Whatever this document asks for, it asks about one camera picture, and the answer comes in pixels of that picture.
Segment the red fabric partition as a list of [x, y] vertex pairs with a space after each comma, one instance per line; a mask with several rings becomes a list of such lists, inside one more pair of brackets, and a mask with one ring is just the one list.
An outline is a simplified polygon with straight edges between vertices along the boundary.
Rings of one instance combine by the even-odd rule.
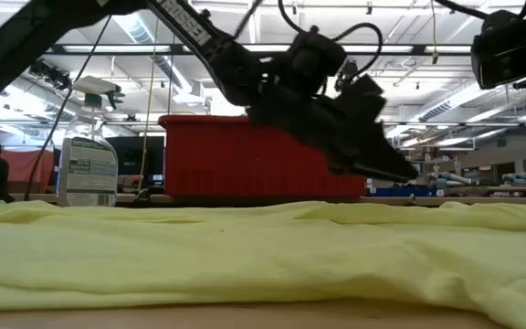
[[[4, 150], [2, 152], [2, 158], [9, 164], [7, 191], [10, 194], [20, 194], [26, 191], [26, 185], [38, 154], [39, 151], [16, 152]], [[47, 192], [53, 169], [54, 153], [45, 151], [30, 187], [31, 194], [45, 194]]]

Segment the light wooden desk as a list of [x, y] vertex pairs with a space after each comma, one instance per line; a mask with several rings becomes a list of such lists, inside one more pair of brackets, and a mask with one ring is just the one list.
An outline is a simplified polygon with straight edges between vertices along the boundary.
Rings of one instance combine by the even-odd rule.
[[151, 195], [150, 203], [155, 207], [264, 207], [277, 204], [325, 201], [329, 203], [363, 203], [384, 204], [388, 206], [418, 206], [439, 207], [446, 202], [458, 202], [461, 204], [523, 204], [526, 205], [526, 197], [433, 197], [416, 196], [407, 197], [380, 197], [362, 196], [353, 198], [301, 198], [301, 197], [170, 197], [166, 195]]

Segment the yellow t-shirt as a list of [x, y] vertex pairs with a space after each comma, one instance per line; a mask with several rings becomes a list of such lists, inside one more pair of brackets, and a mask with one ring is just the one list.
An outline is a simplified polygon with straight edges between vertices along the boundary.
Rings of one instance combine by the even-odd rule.
[[526, 329], [526, 205], [0, 201], [0, 310], [383, 299]]

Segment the blue storage bins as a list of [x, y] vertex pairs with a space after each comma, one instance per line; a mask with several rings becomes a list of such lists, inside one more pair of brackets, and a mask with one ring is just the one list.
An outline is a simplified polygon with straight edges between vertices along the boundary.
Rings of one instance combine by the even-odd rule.
[[394, 186], [374, 188], [368, 196], [374, 197], [427, 197], [435, 194], [434, 189], [418, 186]]

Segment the red plastic laundry bin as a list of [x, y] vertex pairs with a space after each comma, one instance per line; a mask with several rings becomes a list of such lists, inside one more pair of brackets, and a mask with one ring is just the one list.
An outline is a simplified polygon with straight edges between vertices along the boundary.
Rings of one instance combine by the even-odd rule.
[[171, 197], [365, 195], [361, 176], [332, 175], [319, 152], [245, 117], [164, 115], [164, 184]]

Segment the black overhead device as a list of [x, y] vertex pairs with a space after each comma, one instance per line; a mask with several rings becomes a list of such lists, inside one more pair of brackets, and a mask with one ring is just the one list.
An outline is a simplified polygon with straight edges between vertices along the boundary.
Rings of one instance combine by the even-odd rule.
[[50, 84], [55, 90], [67, 90], [72, 86], [72, 79], [67, 71], [47, 63], [42, 58], [30, 65], [28, 73]]

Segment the black computer monitor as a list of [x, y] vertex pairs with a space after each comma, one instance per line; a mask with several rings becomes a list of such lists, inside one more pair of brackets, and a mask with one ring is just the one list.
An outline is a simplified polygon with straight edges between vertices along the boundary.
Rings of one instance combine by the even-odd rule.
[[163, 136], [111, 137], [107, 142], [117, 153], [119, 175], [140, 173], [148, 177], [163, 175], [165, 145]]

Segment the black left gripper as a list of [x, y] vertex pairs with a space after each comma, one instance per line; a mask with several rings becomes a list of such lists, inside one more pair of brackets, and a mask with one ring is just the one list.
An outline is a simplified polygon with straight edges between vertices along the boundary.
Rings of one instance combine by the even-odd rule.
[[247, 109], [256, 125], [272, 125], [324, 154], [335, 175], [360, 175], [405, 183], [417, 170], [384, 138], [376, 117], [386, 104], [384, 91], [363, 75], [335, 99], [312, 97], [282, 84], [264, 89]]

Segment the clear spray bottle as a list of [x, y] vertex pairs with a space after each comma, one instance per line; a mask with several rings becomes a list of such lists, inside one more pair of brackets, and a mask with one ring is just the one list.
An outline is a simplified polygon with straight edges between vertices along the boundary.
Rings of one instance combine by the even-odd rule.
[[62, 141], [58, 169], [57, 203], [62, 207], [113, 207], [117, 201], [119, 161], [100, 128], [102, 98], [114, 103], [121, 87], [86, 76], [73, 84], [84, 95]]

